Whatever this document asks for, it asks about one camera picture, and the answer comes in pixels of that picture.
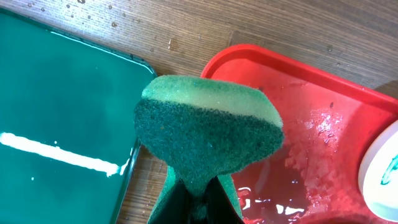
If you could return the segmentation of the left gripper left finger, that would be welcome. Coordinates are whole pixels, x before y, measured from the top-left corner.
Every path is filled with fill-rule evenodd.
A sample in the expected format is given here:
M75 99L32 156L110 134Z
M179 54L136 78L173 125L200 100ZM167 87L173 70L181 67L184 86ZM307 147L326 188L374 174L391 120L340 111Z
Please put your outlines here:
M191 224L192 200L185 184L178 182L150 224Z

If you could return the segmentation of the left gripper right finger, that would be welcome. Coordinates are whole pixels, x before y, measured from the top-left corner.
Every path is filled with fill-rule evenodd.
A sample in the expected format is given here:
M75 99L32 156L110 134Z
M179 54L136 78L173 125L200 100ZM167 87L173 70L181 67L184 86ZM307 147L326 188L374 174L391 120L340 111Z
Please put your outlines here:
M217 177L212 178L206 187L205 202L207 224L244 224Z

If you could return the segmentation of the white plate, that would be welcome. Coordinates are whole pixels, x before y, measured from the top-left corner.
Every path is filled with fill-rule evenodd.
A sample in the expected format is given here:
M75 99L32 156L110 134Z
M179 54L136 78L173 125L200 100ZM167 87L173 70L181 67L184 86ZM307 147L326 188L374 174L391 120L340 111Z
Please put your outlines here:
M373 214L390 222L397 221L397 122L368 148L360 164L358 184Z

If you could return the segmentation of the green scrub sponge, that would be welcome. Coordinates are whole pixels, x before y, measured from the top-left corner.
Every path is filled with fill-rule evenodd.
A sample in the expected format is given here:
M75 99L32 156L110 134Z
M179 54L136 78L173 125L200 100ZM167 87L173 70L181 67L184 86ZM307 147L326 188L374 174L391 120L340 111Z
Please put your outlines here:
M206 223L205 190L214 177L242 219L231 174L275 153L282 127L278 111L257 89L179 75L152 80L134 111L138 140L167 164L149 222L183 182L193 197L191 223Z

